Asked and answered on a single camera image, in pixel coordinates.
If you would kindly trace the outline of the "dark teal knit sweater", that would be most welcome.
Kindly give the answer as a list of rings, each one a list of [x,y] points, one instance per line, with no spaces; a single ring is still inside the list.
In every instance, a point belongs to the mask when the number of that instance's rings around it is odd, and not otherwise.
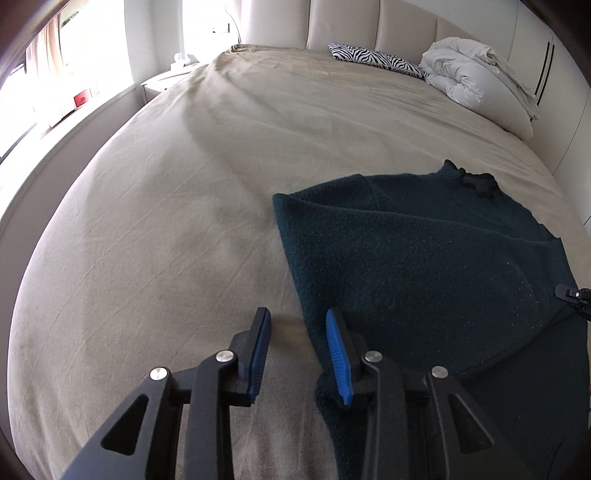
[[[536,479],[558,479],[587,434],[587,324],[555,295],[575,285],[561,240],[489,174],[346,178],[273,197],[322,365],[315,401],[342,479],[362,474],[367,404],[346,404],[325,316],[411,370],[446,367]]]

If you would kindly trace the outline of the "beige bed sheet mattress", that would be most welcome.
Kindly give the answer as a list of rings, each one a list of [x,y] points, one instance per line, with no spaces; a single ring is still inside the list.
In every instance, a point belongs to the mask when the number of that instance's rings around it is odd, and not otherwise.
[[[589,235],[540,159],[424,81],[242,46],[151,101],[74,182],[24,274],[8,405],[26,468],[61,477],[151,368],[197,365],[265,306],[273,338],[263,394],[232,415],[235,475],[342,479],[273,197],[446,162],[493,176],[589,284]]]

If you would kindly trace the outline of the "white folded duvet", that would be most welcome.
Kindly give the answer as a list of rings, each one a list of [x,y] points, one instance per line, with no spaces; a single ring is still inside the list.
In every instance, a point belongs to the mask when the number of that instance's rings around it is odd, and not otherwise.
[[[426,82],[454,102],[523,141],[533,138],[532,122],[539,118],[536,97],[493,47],[447,37],[423,53],[420,68]]]

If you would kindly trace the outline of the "white window ledge bench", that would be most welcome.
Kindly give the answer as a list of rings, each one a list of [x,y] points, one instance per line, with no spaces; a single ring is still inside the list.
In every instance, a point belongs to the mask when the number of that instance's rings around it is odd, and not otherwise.
[[[1,305],[10,308],[31,255],[54,212],[76,178],[108,140],[143,106],[130,87],[90,112],[46,153],[28,152],[38,163],[19,188],[1,201]]]

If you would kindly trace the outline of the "beige padded headboard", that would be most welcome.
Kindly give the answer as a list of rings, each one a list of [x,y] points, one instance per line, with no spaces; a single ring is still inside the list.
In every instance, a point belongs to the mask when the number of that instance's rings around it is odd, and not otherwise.
[[[242,42],[324,51],[345,43],[417,62],[436,41],[473,36],[407,1],[250,0],[239,3]]]

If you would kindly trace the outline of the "white bedside table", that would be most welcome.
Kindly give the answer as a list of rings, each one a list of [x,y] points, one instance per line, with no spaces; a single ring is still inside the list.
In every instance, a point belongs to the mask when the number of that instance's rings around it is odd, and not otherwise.
[[[194,70],[201,66],[200,63],[190,64],[178,69],[171,69],[162,72],[141,84],[143,92],[143,102],[149,103],[159,94],[168,90],[172,86],[186,80]]]

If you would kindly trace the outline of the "small red box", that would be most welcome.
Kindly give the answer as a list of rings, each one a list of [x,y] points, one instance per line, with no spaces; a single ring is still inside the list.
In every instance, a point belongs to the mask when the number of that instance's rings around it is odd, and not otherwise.
[[[80,92],[74,97],[74,103],[77,108],[81,107],[88,101],[88,92],[86,90]]]

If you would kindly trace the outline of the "zebra print pillow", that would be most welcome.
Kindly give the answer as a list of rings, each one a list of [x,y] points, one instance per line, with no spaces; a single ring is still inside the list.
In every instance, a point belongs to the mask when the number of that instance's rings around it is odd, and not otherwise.
[[[329,43],[327,47],[332,58],[338,61],[388,70],[417,79],[424,78],[419,66],[396,55],[342,43]]]

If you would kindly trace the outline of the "striped brown curtain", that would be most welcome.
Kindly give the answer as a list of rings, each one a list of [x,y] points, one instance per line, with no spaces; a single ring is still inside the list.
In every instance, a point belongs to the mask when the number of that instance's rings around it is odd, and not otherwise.
[[[57,75],[63,68],[60,14],[55,14],[26,48],[26,70],[34,75]]]

